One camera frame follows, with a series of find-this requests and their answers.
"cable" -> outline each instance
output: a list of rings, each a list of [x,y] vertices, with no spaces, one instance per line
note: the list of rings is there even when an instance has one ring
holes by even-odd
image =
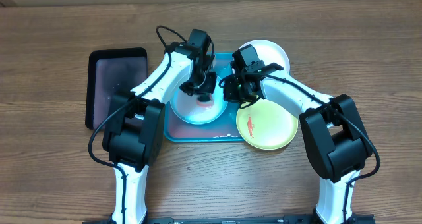
[[[155,80],[153,81],[153,83],[151,83],[151,85],[149,85],[149,87],[147,87],[145,89],[145,91],[143,91],[141,94],[135,96],[133,99],[131,99],[130,101],[126,102],[124,105],[122,105],[120,108],[118,108],[116,111],[114,111],[111,115],[109,115],[106,119],[104,119],[100,125],[95,129],[95,131],[92,133],[90,141],[88,143],[88,153],[90,154],[90,157],[92,158],[92,160],[94,160],[95,162],[101,164],[101,165],[106,165],[108,167],[112,167],[115,168],[117,170],[120,171],[121,175],[122,175],[122,179],[123,179],[123,191],[122,191],[122,201],[121,201],[121,213],[122,213],[122,224],[125,224],[125,196],[126,196],[126,181],[127,181],[127,176],[125,171],[118,165],[114,164],[114,163],[108,163],[105,161],[102,161],[100,159],[98,159],[94,153],[92,152],[92,144],[94,143],[94,139],[97,135],[97,133],[99,133],[99,131],[101,130],[101,128],[106,125],[106,123],[112,118],[114,117],[116,114],[118,114],[118,112],[122,111],[123,109],[125,109],[126,107],[130,106],[134,101],[136,101],[137,99],[141,98],[142,96],[144,96],[145,94],[147,94],[166,74],[166,72],[170,69],[171,67],[171,53],[167,50],[167,44],[165,43],[165,41],[163,40],[163,37],[161,37],[160,32],[158,31],[160,28],[164,28],[166,30],[169,30],[170,32],[173,32],[174,34],[176,34],[177,36],[179,36],[184,42],[186,41],[186,39],[180,35],[179,33],[177,33],[175,30],[172,30],[166,26],[157,26],[156,28],[156,33],[157,36],[159,37],[160,41],[163,43],[164,45],[164,53],[167,53],[169,55],[169,63],[167,64],[167,67],[164,69],[163,73],[161,73],[161,75]]]
[[[310,97],[312,100],[315,100],[319,104],[326,106],[331,112],[333,112],[335,115],[339,116],[339,118],[341,118],[341,120],[343,120],[345,123],[347,123],[349,126],[351,126],[354,130],[356,130],[356,132],[358,132],[362,136],[362,138],[369,144],[369,146],[371,147],[371,149],[374,152],[376,165],[375,165],[375,168],[371,172],[369,172],[367,174],[364,174],[364,175],[359,175],[358,177],[352,178],[352,179],[350,179],[347,182],[347,184],[346,184],[346,192],[345,192],[345,195],[344,195],[343,210],[342,210],[343,211],[343,220],[344,220],[344,223],[347,223],[347,218],[346,218],[347,211],[346,211],[346,207],[347,207],[347,199],[349,198],[349,189],[351,187],[351,184],[353,182],[355,182],[355,181],[360,180],[360,179],[364,179],[364,178],[371,177],[371,176],[375,175],[375,173],[377,173],[378,170],[380,169],[380,156],[379,156],[378,151],[375,148],[374,144],[369,140],[368,136],[366,136],[359,128],[356,127],[355,124],[353,124],[349,119],[347,119],[342,113],[340,113],[338,110],[332,108],[330,104],[325,103],[322,100],[318,99],[315,95],[312,95],[311,93],[309,93],[308,91],[306,91],[305,89],[303,89],[302,87],[300,87],[299,85],[297,85],[296,83],[291,82],[291,81],[289,81],[289,80],[287,80],[285,78],[278,78],[276,76],[265,75],[265,74],[261,74],[261,73],[255,73],[255,72],[241,72],[241,74],[243,76],[250,75],[250,76],[260,76],[261,78],[262,77],[267,77],[267,78],[271,78],[271,79],[274,79],[274,80],[277,80],[277,81],[284,82],[284,83],[287,83],[289,85],[292,85],[294,88],[298,89],[299,91],[301,91],[302,93],[304,93],[306,96]],[[234,77],[234,76],[237,76],[237,75],[232,74],[232,75],[229,75],[229,76],[221,79],[220,80],[220,83],[218,84],[218,86],[221,87],[221,88],[223,88],[222,82],[224,82],[228,78]]]

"wooden table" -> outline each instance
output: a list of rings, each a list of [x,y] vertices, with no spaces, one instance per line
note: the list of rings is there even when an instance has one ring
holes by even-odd
[[[184,36],[206,30],[216,51],[272,40],[289,55],[296,79],[350,95],[382,163],[375,177],[357,183],[353,210],[379,223],[420,223],[421,9],[422,0],[0,9],[0,223],[80,223],[113,211],[114,172],[86,149],[88,56],[141,46],[151,73],[162,60],[159,24]],[[100,140],[95,153],[107,159]],[[372,157],[363,172],[374,165]],[[242,142],[166,140],[146,199],[150,217],[310,213],[318,175],[300,131],[286,150],[273,152]]]

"orange mark on plate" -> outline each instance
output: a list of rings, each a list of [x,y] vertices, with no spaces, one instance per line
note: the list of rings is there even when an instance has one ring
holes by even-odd
[[[251,136],[251,138],[253,138],[253,129],[255,128],[255,125],[252,124],[251,115],[248,115],[248,116],[249,116],[249,120],[248,120],[249,136]]]

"yellow plate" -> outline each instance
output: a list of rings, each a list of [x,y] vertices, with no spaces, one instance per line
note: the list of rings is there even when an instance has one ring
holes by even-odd
[[[242,138],[264,150],[275,150],[289,144],[296,135],[297,124],[291,113],[267,99],[239,109],[236,116],[236,126]]]

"black cable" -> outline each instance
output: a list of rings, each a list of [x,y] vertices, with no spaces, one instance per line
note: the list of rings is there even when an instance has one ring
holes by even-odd
[[[344,219],[344,223],[347,223],[347,218],[346,218],[346,207],[347,207],[347,199],[349,198],[349,189],[351,187],[351,184],[355,181],[358,181],[360,179],[364,179],[367,177],[371,177],[373,175],[375,175],[375,173],[377,173],[377,171],[380,169],[380,156],[378,154],[377,149],[375,148],[374,144],[369,140],[368,136],[366,136],[359,128],[356,127],[356,125],[354,125],[349,119],[347,119],[342,113],[340,113],[338,110],[334,109],[331,107],[331,105],[323,102],[322,100],[318,99],[315,95],[312,95],[311,93],[309,93],[308,91],[306,91],[305,89],[303,89],[302,87],[300,87],[299,85],[297,85],[294,82],[291,82],[285,78],[278,78],[276,76],[271,76],[271,75],[265,75],[265,74],[261,74],[261,73],[255,73],[255,72],[242,72],[241,74],[243,74],[243,76],[246,75],[250,75],[250,76],[260,76],[262,77],[267,77],[267,78],[271,78],[280,82],[284,82],[287,83],[289,85],[292,85],[294,88],[298,89],[299,91],[301,91],[302,93],[304,93],[306,96],[310,97],[312,100],[315,100],[316,102],[318,102],[321,105],[326,106],[331,112],[333,112],[335,115],[339,116],[339,118],[341,118],[341,120],[343,120],[345,123],[347,123],[349,126],[351,126],[354,130],[356,130],[356,132],[358,132],[362,138],[369,144],[369,146],[372,148],[373,152],[374,152],[374,156],[375,156],[375,161],[376,161],[376,165],[375,168],[364,175],[359,175],[358,177],[352,178],[350,179],[347,184],[346,184],[346,192],[344,195],[344,203],[343,203],[343,219]],[[222,82],[224,82],[225,80],[227,80],[230,77],[234,77],[237,75],[229,75],[223,79],[221,79],[220,83],[218,84],[219,87],[223,88],[222,86]]]
[[[135,96],[133,99],[131,99],[130,101],[126,102],[124,105],[122,105],[120,108],[118,108],[116,111],[114,111],[111,115],[109,115],[106,119],[104,119],[100,125],[95,129],[95,131],[92,133],[90,141],[88,143],[88,153],[90,154],[90,157],[92,158],[92,160],[94,160],[95,162],[101,164],[101,165],[106,165],[108,167],[112,167],[112,168],[116,168],[117,170],[120,171],[121,175],[122,175],[122,179],[123,179],[123,191],[122,191],[122,201],[121,201],[121,213],[122,213],[122,224],[125,224],[125,196],[126,196],[126,173],[125,171],[119,167],[118,165],[114,164],[114,163],[108,163],[105,161],[102,161],[100,159],[98,159],[94,153],[92,152],[92,144],[94,143],[94,139],[97,135],[97,133],[99,133],[99,131],[101,130],[101,128],[106,125],[106,123],[112,118],[114,117],[116,114],[118,114],[118,112],[122,111],[123,109],[125,109],[126,107],[130,106],[134,101],[136,101],[137,99],[141,98],[142,96],[144,96],[145,94],[147,94],[166,74],[166,72],[170,69],[171,67],[171,53],[167,50],[167,45],[165,43],[165,41],[163,40],[163,38],[160,35],[160,32],[158,31],[158,29],[160,28],[164,28],[166,30],[169,30],[170,32],[173,32],[174,34],[178,35],[183,41],[186,41],[186,39],[181,36],[179,33],[177,33],[176,31],[165,27],[165,26],[157,26],[156,28],[156,33],[157,36],[159,37],[160,41],[163,43],[164,45],[164,49],[165,49],[165,53],[167,53],[169,55],[169,62],[167,64],[167,67],[164,69],[163,73],[161,73],[161,75],[159,77],[157,77],[157,79],[155,81],[153,81],[153,83],[151,83],[151,85],[149,85],[149,87],[147,87],[145,89],[145,91],[143,91],[141,94]]]

